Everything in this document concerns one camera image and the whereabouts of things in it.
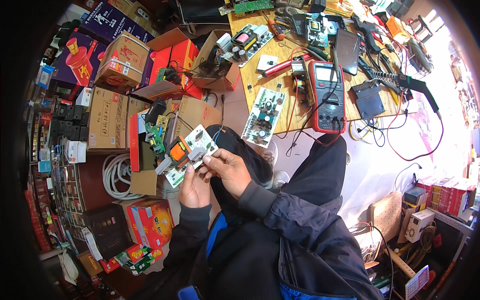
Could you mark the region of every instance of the white sneaker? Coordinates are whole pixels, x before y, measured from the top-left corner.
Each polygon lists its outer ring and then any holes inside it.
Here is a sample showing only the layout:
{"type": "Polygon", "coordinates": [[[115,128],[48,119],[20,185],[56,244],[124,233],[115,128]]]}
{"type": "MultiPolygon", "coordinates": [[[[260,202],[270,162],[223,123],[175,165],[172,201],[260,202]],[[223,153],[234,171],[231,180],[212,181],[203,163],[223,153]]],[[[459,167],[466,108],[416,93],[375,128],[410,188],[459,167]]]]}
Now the white sneaker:
{"type": "Polygon", "coordinates": [[[272,166],[273,170],[276,164],[276,160],[278,159],[278,147],[276,146],[276,143],[270,141],[270,144],[268,144],[268,148],[260,148],[260,150],[258,151],[258,155],[263,157],[267,161],[267,163],[272,166]]]}
{"type": "Polygon", "coordinates": [[[272,177],[270,178],[269,181],[262,183],[263,187],[266,189],[271,189],[273,186],[273,170],[276,164],[276,160],[278,159],[278,147],[276,146],[276,143],[273,141],[270,141],[270,144],[268,144],[267,148],[260,148],[258,151],[258,155],[264,158],[264,160],[267,161],[267,163],[272,167],[272,177]]]}
{"type": "Polygon", "coordinates": [[[273,188],[280,189],[285,183],[290,181],[290,176],[285,171],[277,171],[273,176],[273,188]]]}

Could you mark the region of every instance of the floor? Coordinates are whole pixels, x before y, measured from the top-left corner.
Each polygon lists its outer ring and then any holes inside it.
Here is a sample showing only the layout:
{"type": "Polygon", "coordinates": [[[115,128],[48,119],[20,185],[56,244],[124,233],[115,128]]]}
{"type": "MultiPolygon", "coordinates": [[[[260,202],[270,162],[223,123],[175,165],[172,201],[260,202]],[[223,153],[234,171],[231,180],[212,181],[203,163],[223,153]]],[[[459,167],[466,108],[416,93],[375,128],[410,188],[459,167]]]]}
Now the floor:
{"type": "MultiPolygon", "coordinates": [[[[447,34],[448,31],[439,32],[427,42],[426,48],[432,55],[434,70],[431,74],[422,78],[427,83],[442,112],[444,122],[442,142],[431,156],[424,156],[415,160],[422,166],[422,169],[418,169],[414,165],[398,176],[396,184],[398,189],[402,191],[411,184],[414,172],[418,178],[430,175],[441,177],[462,176],[465,172],[470,150],[470,131],[465,129],[464,126],[458,92],[455,90],[455,81],[450,69],[450,53],[448,53],[446,46],[448,42],[447,34]]],[[[232,128],[238,134],[242,133],[249,115],[242,86],[243,83],[240,78],[235,91],[224,93],[224,125],[232,128]]],[[[220,98],[222,93],[217,92],[217,94],[220,98]]],[[[208,101],[212,105],[215,104],[214,97],[208,101]]],[[[440,122],[425,97],[422,94],[416,94],[412,101],[418,101],[419,113],[410,114],[405,126],[401,129],[391,130],[389,133],[392,146],[405,158],[413,158],[429,152],[437,145],[441,134],[440,122]]],[[[216,108],[222,109],[220,101],[216,108]]],[[[383,118],[384,125],[387,126],[392,118],[383,118]]],[[[403,120],[404,117],[399,117],[392,127],[401,125],[403,120]]],[[[321,135],[312,129],[308,129],[307,132],[315,137],[321,135]]],[[[302,134],[297,141],[297,146],[293,148],[291,157],[286,157],[285,152],[291,145],[293,134],[293,132],[289,133],[287,138],[283,140],[276,136],[272,138],[279,151],[275,170],[284,170],[289,175],[293,175],[305,159],[313,143],[312,139],[302,134]]],[[[405,161],[396,155],[388,142],[383,147],[378,147],[375,144],[353,140],[348,131],[342,136],[347,141],[347,152],[351,161],[347,165],[345,173],[342,189],[344,200],[338,214],[342,216],[347,227],[351,227],[358,222],[369,220],[367,216],[369,205],[391,193],[394,190],[394,180],[397,174],[412,162],[405,161]]],[[[366,139],[373,142],[371,134],[366,139]]],[[[180,213],[180,205],[177,201],[170,200],[176,224],[180,213]]],[[[213,193],[212,204],[211,220],[220,211],[213,193]]],[[[149,268],[147,273],[158,271],[161,268],[162,263],[158,262],[149,268]]]]}

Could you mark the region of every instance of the purple box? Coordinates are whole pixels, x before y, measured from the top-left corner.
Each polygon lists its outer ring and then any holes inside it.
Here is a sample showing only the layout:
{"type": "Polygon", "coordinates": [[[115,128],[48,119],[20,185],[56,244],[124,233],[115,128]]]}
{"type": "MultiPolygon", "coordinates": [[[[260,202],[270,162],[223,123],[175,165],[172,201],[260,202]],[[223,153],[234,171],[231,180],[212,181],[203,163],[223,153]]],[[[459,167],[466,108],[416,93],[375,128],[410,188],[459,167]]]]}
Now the purple box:
{"type": "Polygon", "coordinates": [[[78,28],[78,32],[90,36],[106,46],[124,30],[144,43],[154,39],[153,35],[106,2],[100,2],[78,28]]]}
{"type": "Polygon", "coordinates": [[[100,65],[98,56],[103,57],[107,47],[98,41],[72,32],[54,66],[52,79],[75,85],[93,87],[96,72],[100,65]]]}

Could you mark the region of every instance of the digital multimeter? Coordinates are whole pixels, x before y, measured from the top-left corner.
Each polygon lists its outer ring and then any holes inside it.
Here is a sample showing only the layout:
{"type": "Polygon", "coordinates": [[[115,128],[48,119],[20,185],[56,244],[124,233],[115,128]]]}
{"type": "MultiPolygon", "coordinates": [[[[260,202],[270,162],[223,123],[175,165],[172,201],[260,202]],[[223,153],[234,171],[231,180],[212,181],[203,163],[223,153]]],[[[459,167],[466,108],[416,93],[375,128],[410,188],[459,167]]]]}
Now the digital multimeter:
{"type": "Polygon", "coordinates": [[[344,133],[347,119],[345,118],[345,89],[342,72],[337,81],[334,64],[312,61],[308,73],[312,96],[315,99],[313,109],[320,105],[313,113],[313,129],[324,133],[344,133]]]}

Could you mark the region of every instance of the green circuit board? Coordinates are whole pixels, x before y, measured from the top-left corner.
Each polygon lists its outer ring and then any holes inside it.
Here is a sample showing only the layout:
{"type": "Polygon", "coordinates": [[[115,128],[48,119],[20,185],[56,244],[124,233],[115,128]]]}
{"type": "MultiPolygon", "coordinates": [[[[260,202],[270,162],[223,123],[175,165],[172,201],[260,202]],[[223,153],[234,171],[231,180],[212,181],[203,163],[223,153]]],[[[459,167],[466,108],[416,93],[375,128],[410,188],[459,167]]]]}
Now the green circuit board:
{"type": "Polygon", "coordinates": [[[242,2],[233,5],[233,10],[235,13],[242,13],[242,12],[253,12],[257,10],[263,10],[267,8],[273,8],[272,3],[270,0],[257,0],[257,1],[248,1],[242,2]]]}

